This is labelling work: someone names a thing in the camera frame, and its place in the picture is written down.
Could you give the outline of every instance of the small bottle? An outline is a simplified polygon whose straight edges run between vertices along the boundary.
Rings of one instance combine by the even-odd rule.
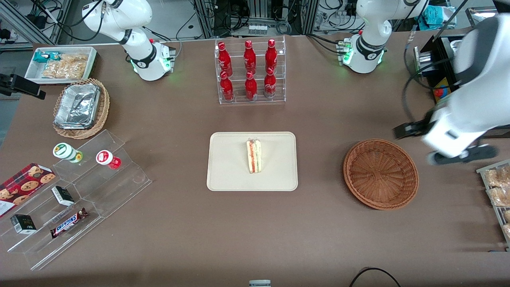
[[[252,72],[246,72],[246,82],[244,82],[246,88],[246,98],[250,102],[257,100],[257,82],[253,79]]]
[[[223,94],[223,98],[227,102],[231,102],[234,100],[234,88],[232,87],[232,82],[227,77],[225,71],[220,72],[220,87],[221,93]]]
[[[219,42],[218,49],[220,53],[218,55],[218,61],[220,62],[220,68],[222,71],[226,72],[228,77],[232,76],[232,61],[230,59],[230,54],[225,49],[225,43]]]
[[[71,163],[80,162],[83,158],[81,151],[75,150],[71,145],[61,142],[53,148],[53,155],[60,158],[69,160]]]
[[[274,41],[274,39],[269,39],[269,41],[267,41],[266,71],[269,67],[273,68],[273,71],[276,70],[276,57],[278,56],[278,52],[275,46],[276,41]]]
[[[264,96],[268,99],[272,99],[276,93],[276,77],[271,67],[267,68],[266,73],[267,75],[264,78]]]
[[[120,158],[114,156],[111,152],[107,150],[102,150],[98,152],[96,155],[96,161],[101,165],[109,166],[113,170],[118,169],[120,167],[120,164],[122,163],[120,161]]]
[[[246,71],[252,72],[254,75],[257,72],[257,56],[253,51],[253,46],[250,40],[244,42],[244,66]]]

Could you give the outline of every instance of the foil container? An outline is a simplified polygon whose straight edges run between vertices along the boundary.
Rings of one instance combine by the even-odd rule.
[[[92,128],[100,94],[101,89],[94,84],[67,87],[62,95],[53,123],[66,130]]]

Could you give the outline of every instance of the white box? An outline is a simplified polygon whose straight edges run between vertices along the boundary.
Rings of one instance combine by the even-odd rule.
[[[29,68],[27,69],[27,72],[25,73],[25,78],[40,84],[40,85],[54,85],[54,84],[70,84],[75,83],[79,80],[85,80],[88,79],[90,76],[90,72],[92,71],[92,66],[94,65],[94,60],[97,55],[96,49],[90,47],[90,46],[70,46],[70,47],[44,47],[44,48],[37,48],[34,51],[35,53],[43,51],[43,52],[61,52],[65,54],[86,54],[89,55],[89,58],[87,60],[87,65],[85,66],[85,72],[83,73],[83,77],[81,79],[48,79],[42,77],[42,72],[44,71],[44,68],[46,67],[46,63],[38,63],[35,61],[30,60]]]

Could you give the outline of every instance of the sandwich slice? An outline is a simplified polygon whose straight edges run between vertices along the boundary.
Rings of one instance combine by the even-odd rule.
[[[262,171],[262,145],[258,139],[250,139],[246,142],[248,148],[248,167],[251,174]]]

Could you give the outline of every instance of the small black box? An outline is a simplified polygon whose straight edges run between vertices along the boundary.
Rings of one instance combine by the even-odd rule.
[[[32,218],[28,215],[15,214],[11,217],[14,230],[19,234],[32,234],[37,231]]]
[[[57,185],[52,188],[52,192],[60,204],[66,205],[66,206],[71,206],[74,204],[74,199],[69,194],[67,189]]]

